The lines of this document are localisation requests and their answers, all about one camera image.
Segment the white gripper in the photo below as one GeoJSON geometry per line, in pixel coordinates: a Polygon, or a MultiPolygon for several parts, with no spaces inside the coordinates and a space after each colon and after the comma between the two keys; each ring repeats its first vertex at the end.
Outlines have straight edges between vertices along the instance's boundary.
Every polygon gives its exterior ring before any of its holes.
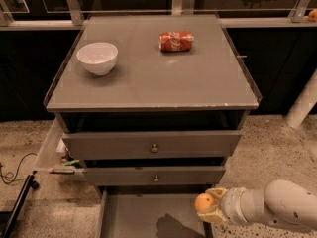
{"type": "Polygon", "coordinates": [[[212,195],[215,200],[220,203],[214,205],[209,209],[198,211],[197,215],[204,222],[214,223],[219,225],[246,225],[246,220],[241,206],[241,199],[243,193],[246,191],[243,187],[231,188],[227,190],[224,187],[214,187],[206,190],[206,193],[212,195]]]}

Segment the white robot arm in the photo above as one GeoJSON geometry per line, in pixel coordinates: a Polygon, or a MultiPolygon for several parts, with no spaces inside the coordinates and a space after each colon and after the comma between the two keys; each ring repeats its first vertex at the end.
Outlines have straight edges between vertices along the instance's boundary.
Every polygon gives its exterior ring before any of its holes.
{"type": "Polygon", "coordinates": [[[317,230],[317,196],[288,180],[263,189],[209,188],[195,199],[204,222],[246,226],[254,223],[300,233],[317,230]]]}

